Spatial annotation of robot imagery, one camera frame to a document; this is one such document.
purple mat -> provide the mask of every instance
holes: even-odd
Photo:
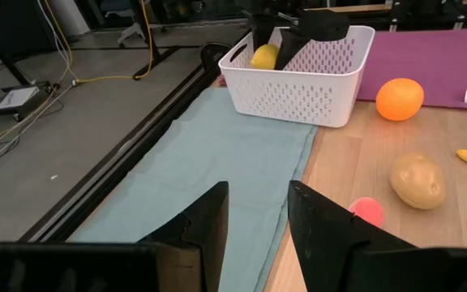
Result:
[[[358,99],[375,100],[383,84],[399,77],[421,84],[424,105],[467,108],[467,29],[377,32]]]

yellow lemon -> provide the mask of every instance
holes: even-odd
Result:
[[[253,54],[251,65],[255,69],[273,70],[279,48],[276,45],[261,45]]]

white plastic basket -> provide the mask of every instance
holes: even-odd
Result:
[[[281,45],[280,30],[275,28],[270,44]],[[342,127],[349,121],[374,35],[373,28],[351,26],[345,39],[310,41],[283,71],[273,71],[251,66],[249,33],[219,67],[241,114]]]

pink ball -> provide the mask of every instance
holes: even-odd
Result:
[[[355,200],[349,206],[349,211],[379,228],[382,228],[385,222],[383,207],[372,198],[360,198]]]

light blue cloth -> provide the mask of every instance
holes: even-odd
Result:
[[[228,90],[205,90],[71,236],[133,243],[218,181],[229,182],[221,292],[261,291],[287,221],[290,179],[302,177],[316,127],[238,114]]]

